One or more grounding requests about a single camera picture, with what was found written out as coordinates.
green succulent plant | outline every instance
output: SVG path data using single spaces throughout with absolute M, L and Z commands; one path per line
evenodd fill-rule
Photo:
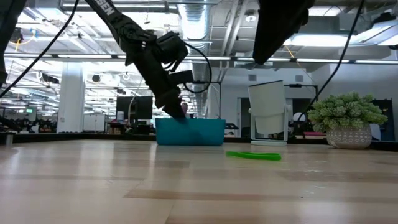
M 360 97 L 356 92 L 329 96 L 313 105 L 308 112 L 314 131 L 325 132 L 337 127 L 363 128 L 369 124 L 383 124 L 387 116 L 372 104 L 373 96 Z

white planter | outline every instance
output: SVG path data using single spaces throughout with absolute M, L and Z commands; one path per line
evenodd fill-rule
M 328 144 L 339 149 L 366 149 L 372 142 L 370 126 L 365 128 L 339 127 L 326 132 Z

blue container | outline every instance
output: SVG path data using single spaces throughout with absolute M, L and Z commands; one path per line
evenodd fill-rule
M 220 146 L 225 120 L 157 118 L 156 141 L 162 146 Z

white column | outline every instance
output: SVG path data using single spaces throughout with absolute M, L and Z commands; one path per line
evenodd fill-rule
M 63 63 L 57 132 L 82 132 L 86 75 L 82 63 Z

green plastic object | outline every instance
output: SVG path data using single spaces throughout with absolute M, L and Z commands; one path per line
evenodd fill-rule
M 255 153 L 255 152 L 234 152 L 227 151 L 227 156 L 236 156 L 245 159 L 264 159 L 264 160 L 272 160 L 279 161 L 282 159 L 279 153 Z

